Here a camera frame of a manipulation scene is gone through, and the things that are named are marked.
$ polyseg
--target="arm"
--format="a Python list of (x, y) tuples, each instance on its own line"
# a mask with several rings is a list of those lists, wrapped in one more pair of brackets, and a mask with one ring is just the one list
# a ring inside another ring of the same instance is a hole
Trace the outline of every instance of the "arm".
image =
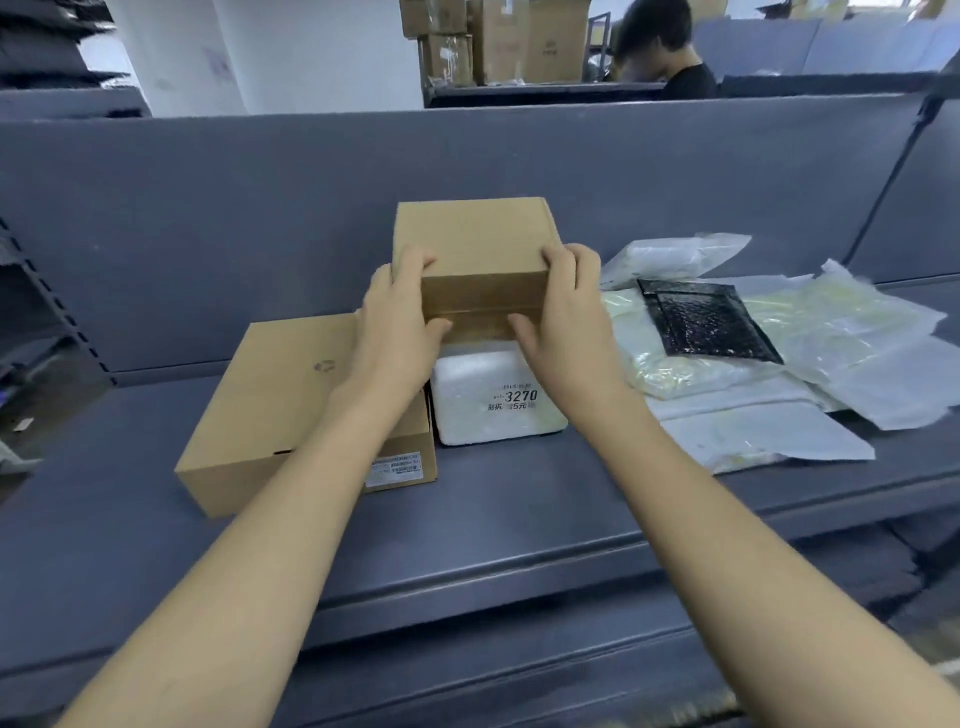
[(350, 375), (316, 430), (86, 686), (76, 726), (266, 726), (374, 457), (430, 376), (423, 252), (373, 275)]
[(517, 340), (623, 490), (751, 715), (779, 728), (960, 725), (948, 683), (681, 450), (623, 383), (597, 255), (544, 254), (540, 330), (512, 316)]

